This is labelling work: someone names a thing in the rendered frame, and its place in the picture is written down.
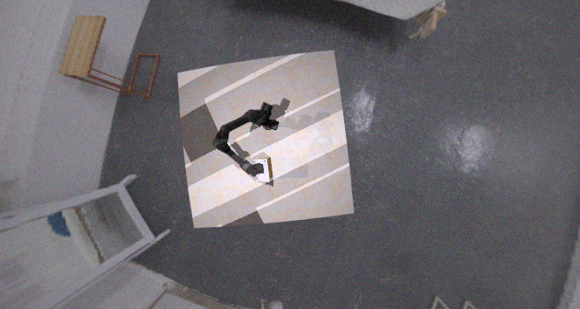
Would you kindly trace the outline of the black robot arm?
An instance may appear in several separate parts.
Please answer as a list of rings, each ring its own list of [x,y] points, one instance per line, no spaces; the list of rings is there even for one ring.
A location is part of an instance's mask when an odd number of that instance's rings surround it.
[[[235,154],[227,144],[229,132],[247,122],[253,122],[255,120],[255,125],[261,127],[261,125],[266,124],[267,120],[269,120],[269,117],[272,114],[272,108],[272,105],[263,102],[260,109],[252,109],[241,117],[224,124],[221,126],[212,142],[214,147],[229,155],[248,175],[251,175],[252,177],[255,177],[258,174],[264,174],[264,165],[261,163],[252,165],[247,160],[242,160],[237,154]],[[266,117],[268,117],[268,119]]]

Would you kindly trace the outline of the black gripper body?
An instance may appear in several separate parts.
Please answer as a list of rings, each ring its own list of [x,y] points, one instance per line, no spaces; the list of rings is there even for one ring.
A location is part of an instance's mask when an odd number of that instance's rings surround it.
[[[277,130],[279,122],[276,120],[267,120],[266,124],[262,125],[262,126],[269,126],[271,127],[271,129],[273,130]]]

